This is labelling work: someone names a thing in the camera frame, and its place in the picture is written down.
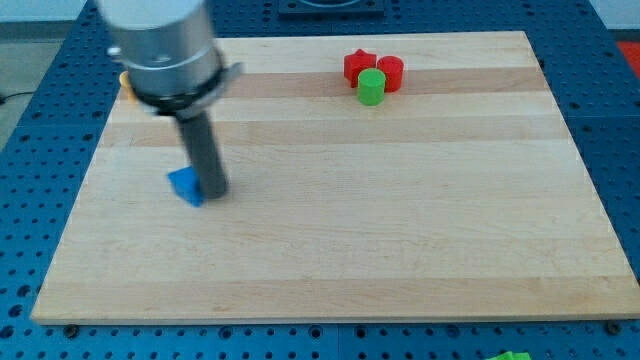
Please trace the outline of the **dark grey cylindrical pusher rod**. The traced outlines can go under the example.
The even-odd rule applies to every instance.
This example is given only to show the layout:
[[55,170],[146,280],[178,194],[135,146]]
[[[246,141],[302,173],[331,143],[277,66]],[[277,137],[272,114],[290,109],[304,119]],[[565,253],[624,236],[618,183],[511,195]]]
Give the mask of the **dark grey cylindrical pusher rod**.
[[227,178],[206,112],[176,118],[182,142],[205,199],[218,199],[227,193]]

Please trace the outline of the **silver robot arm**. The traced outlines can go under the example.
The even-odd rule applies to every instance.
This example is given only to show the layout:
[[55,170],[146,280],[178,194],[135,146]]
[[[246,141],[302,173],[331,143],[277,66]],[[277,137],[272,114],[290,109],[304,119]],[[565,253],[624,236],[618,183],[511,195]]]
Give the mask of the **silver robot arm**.
[[137,99],[175,119],[206,199],[227,192],[208,107],[241,72],[228,66],[214,40],[211,3],[206,0],[100,0],[109,29],[109,56],[128,72]]

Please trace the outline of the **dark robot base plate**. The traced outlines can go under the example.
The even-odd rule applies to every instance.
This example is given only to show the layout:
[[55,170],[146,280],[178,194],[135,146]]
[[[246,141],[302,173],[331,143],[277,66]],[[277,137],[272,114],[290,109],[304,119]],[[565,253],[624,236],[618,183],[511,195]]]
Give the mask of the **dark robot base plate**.
[[385,0],[278,0],[280,17],[383,15]]

